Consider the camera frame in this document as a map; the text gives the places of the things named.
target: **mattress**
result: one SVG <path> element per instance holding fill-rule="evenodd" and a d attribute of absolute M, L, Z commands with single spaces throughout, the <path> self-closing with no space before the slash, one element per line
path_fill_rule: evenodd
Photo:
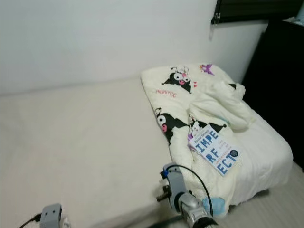
<path fill-rule="evenodd" d="M 287 142 L 256 114 L 236 133 L 244 156 L 234 204 L 284 184 Z M 171 216 L 157 203 L 171 161 L 139 77 L 0 98 L 1 227 L 59 202 L 74 228 L 139 227 Z"/>

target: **kuromi character print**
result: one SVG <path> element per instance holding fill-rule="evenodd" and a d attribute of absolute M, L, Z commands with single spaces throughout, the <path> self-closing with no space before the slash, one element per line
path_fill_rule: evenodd
<path fill-rule="evenodd" d="M 210 74 L 210 75 L 214 75 L 212 72 L 211 72 L 211 67 L 212 67 L 212 64 L 207 64 L 207 65 L 200 65 L 200 70 L 201 71 L 204 71 L 205 73 L 207 74 Z"/>
<path fill-rule="evenodd" d="M 183 121 L 174 118 L 168 113 L 161 113 L 161 108 L 155 109 L 157 123 L 161 127 L 162 132 L 167 137 L 169 145 L 171 144 L 171 137 L 173 136 L 172 129 L 174 127 L 181 128 L 184 126 L 188 126 Z"/>
<path fill-rule="evenodd" d="M 184 66 L 180 69 L 177 67 L 172 67 L 171 70 L 174 70 L 173 73 L 170 74 L 169 79 L 165 81 L 163 84 L 171 84 L 182 87 L 187 90 L 191 94 L 191 86 L 190 86 L 190 78 L 188 77 L 188 67 Z"/>
<path fill-rule="evenodd" d="M 206 123 L 202 121 L 196 120 L 194 117 L 190 117 L 190 131 L 188 134 L 188 140 L 191 140 L 193 137 L 195 137 L 198 132 L 203 129 L 205 126 L 207 126 Z M 218 133 L 220 130 L 222 130 L 223 127 L 227 127 L 225 124 L 223 126 L 217 125 L 215 123 L 209 123 L 210 126 Z"/>

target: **floor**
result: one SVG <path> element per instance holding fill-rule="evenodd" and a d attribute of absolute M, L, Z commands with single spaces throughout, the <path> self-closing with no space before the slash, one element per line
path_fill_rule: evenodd
<path fill-rule="evenodd" d="M 287 185 L 259 193 L 246 203 L 232 207 L 227 217 L 217 220 L 219 228 L 304 227 L 304 173 L 294 164 Z M 186 228 L 175 222 L 167 228 Z"/>

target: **crumpled blanket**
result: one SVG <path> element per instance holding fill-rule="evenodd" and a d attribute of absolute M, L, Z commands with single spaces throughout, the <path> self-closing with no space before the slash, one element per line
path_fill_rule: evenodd
<path fill-rule="evenodd" d="M 157 122 L 165 134 L 173 162 L 194 170 L 204 181 L 213 206 L 214 216 L 228 212 L 234 194 L 236 177 L 241 163 L 221 176 L 188 141 L 207 124 L 237 145 L 233 131 L 246 130 L 254 121 L 252 110 L 243 102 L 245 88 L 236 84 L 219 67 L 208 64 L 165 66 L 146 70 L 142 85 L 155 111 Z M 182 170 L 186 185 L 202 199 L 209 211 L 209 202 L 196 177 Z"/>

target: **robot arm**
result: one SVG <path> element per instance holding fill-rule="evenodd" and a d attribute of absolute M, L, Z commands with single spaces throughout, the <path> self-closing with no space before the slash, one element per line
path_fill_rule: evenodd
<path fill-rule="evenodd" d="M 157 201 L 169 198 L 171 208 L 182 214 L 190 228 L 210 228 L 211 225 L 217 225 L 204 209 L 202 201 L 187 191 L 179 167 L 171 167 L 172 165 L 176 163 L 163 167 L 161 176 L 168 179 L 169 185 L 163 187 L 164 194 L 157 197 Z"/>

